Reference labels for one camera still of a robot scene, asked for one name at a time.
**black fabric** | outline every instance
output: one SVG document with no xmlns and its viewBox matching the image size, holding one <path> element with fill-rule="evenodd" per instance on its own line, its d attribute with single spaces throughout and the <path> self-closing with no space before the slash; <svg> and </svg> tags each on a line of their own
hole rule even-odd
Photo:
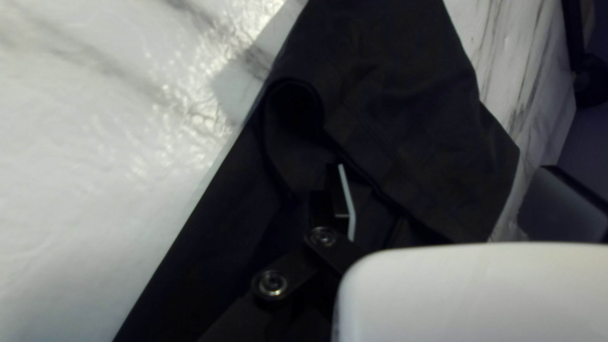
<svg viewBox="0 0 608 342">
<path fill-rule="evenodd" d="M 330 163 L 346 165 L 367 251 L 488 238 L 519 151 L 442 0 L 309 0 L 264 88 L 114 341 L 195 341 L 302 244 Z"/>
</svg>

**marble wall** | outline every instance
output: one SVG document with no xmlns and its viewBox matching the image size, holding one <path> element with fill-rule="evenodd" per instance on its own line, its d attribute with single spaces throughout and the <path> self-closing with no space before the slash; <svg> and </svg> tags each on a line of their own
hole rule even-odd
<svg viewBox="0 0 608 342">
<path fill-rule="evenodd" d="M 491 240 L 519 240 L 516 215 L 539 165 L 555 165 L 576 111 L 559 0 L 444 0 L 477 72 L 481 101 L 519 146 Z"/>
</svg>

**marble countertop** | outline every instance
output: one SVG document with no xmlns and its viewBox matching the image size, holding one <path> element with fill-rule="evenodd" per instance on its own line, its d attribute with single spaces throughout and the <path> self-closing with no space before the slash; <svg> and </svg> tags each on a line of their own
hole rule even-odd
<svg viewBox="0 0 608 342">
<path fill-rule="evenodd" d="M 575 112 L 558 0 L 444 0 L 522 151 Z M 0 341 L 111 341 L 236 139 L 305 0 L 0 0 Z"/>
</svg>

